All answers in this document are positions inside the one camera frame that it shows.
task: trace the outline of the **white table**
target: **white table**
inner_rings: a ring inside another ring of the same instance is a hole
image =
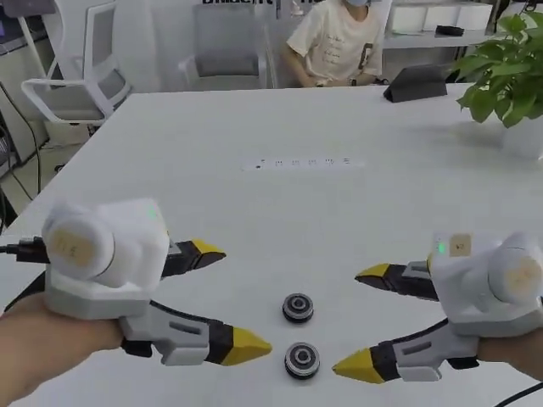
[[[385,102],[377,86],[132,96],[9,232],[39,233],[58,198],[156,197],[174,239],[200,237],[228,257],[170,279],[155,299],[248,327],[274,351],[233,368],[98,354],[16,406],[492,407],[533,384],[504,365],[457,372],[445,364],[440,382],[383,386],[331,370],[359,348],[443,318],[438,304],[356,283],[359,270],[425,259],[434,230],[540,231],[541,168],[458,136],[469,117],[454,102],[463,87],[452,89],[447,98],[403,104]],[[361,158],[366,167],[240,170],[259,158],[327,155]],[[8,256],[0,262],[4,304],[42,269]],[[307,326],[281,315],[295,292],[315,302]],[[311,382],[284,371],[284,352],[296,341],[321,354]],[[541,401],[543,393],[514,407]]]

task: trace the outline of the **shelf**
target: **shelf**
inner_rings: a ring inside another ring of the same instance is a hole
[[[442,36],[431,31],[413,35],[387,33],[383,49],[469,47],[493,36],[483,30],[466,30],[463,36]]]

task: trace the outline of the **white chair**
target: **white chair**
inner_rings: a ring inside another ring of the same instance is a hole
[[[30,79],[21,85],[23,93],[45,120],[55,123],[101,125],[128,97],[132,88],[118,70],[113,55],[115,3],[87,10],[85,46],[80,64],[82,79]]]
[[[250,3],[193,6],[194,55],[179,64],[189,91],[266,89],[264,33]]]

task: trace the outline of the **metal bearing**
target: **metal bearing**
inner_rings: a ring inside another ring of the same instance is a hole
[[[285,369],[296,380],[311,379],[319,371],[321,359],[313,345],[298,342],[285,354]]]
[[[313,316],[313,301],[302,293],[290,294],[283,302],[283,315],[294,324],[303,324]]]

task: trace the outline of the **floor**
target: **floor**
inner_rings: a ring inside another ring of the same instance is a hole
[[[56,175],[54,167],[67,163],[80,148],[80,145],[58,148],[50,148],[46,145],[40,150],[40,159],[42,162],[42,189]],[[31,201],[23,188],[26,189],[32,198],[36,196],[37,162],[37,156],[34,156],[25,165],[13,171],[15,177],[19,179],[23,187],[19,185],[12,174],[7,174],[0,180],[0,185],[17,214],[20,214]]]

